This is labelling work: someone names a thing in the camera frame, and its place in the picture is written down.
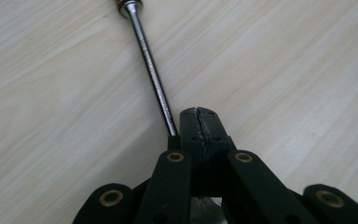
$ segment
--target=black plastic part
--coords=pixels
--hole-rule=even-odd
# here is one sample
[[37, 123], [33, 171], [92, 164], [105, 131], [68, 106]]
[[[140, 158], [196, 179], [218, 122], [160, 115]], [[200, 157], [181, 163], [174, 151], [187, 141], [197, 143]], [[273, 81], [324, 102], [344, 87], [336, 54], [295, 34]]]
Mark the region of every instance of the black plastic part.
[[189, 108], [180, 114], [180, 131], [181, 149], [192, 157], [192, 196], [220, 197], [233, 146], [219, 117], [206, 108]]
[[190, 179], [190, 155], [181, 150], [162, 153], [134, 223], [188, 223]]
[[319, 223], [254, 153], [237, 150], [227, 158], [231, 178], [224, 199], [234, 223]]
[[168, 136], [168, 150], [180, 150], [181, 143], [180, 143], [180, 136]]
[[302, 201], [321, 223], [358, 224], [358, 203], [339, 189], [312, 185], [304, 190]]
[[[105, 206], [101, 203], [101, 197], [110, 190], [122, 193], [122, 199], [114, 205]], [[106, 201], [113, 201], [106, 195]], [[124, 185], [108, 184], [96, 189], [83, 204], [74, 220], [74, 224], [127, 224], [131, 223], [131, 205], [133, 200], [132, 190]]]

